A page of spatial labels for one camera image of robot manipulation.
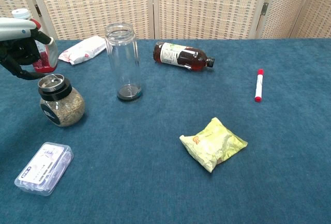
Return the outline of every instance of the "black jar lid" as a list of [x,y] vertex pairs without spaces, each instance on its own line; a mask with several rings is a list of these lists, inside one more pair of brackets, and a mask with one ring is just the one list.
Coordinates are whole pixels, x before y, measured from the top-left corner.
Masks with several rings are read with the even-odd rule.
[[51,74],[38,82],[38,92],[45,101],[58,101],[68,96],[72,87],[69,79],[61,74]]

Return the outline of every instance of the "yellow snack bag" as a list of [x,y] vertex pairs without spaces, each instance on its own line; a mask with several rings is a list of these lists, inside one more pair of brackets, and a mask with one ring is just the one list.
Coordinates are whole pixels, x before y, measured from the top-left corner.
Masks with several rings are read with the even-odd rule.
[[219,119],[212,121],[194,136],[180,136],[188,153],[207,171],[247,146],[247,142],[229,131]]

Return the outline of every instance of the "brown bottle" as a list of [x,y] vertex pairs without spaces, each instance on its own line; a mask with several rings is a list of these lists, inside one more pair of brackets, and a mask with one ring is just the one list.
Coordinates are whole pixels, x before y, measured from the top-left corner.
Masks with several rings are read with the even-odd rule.
[[182,66],[189,70],[202,70],[212,67],[214,58],[192,47],[179,46],[165,42],[157,42],[154,47],[153,58],[156,62]]

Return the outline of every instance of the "jar label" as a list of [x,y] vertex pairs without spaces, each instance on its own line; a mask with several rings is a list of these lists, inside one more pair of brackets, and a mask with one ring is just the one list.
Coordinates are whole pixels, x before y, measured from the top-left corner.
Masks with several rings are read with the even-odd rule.
[[161,62],[170,65],[177,65],[184,67],[184,65],[179,65],[177,60],[179,54],[185,48],[186,48],[185,46],[180,46],[178,44],[164,43],[161,48],[161,54],[160,54]]
[[64,147],[51,144],[43,145],[21,172],[18,179],[33,184],[41,184],[52,171]]
[[60,125],[60,120],[48,106],[46,106],[45,104],[41,104],[40,107],[43,113],[48,117],[48,119],[50,119],[55,124]]

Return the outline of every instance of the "white marker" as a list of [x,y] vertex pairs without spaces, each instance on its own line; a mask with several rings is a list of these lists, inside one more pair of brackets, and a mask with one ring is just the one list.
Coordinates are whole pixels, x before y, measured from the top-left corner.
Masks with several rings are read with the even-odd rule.
[[263,80],[263,69],[258,70],[257,89],[255,91],[255,101],[262,101],[262,80]]

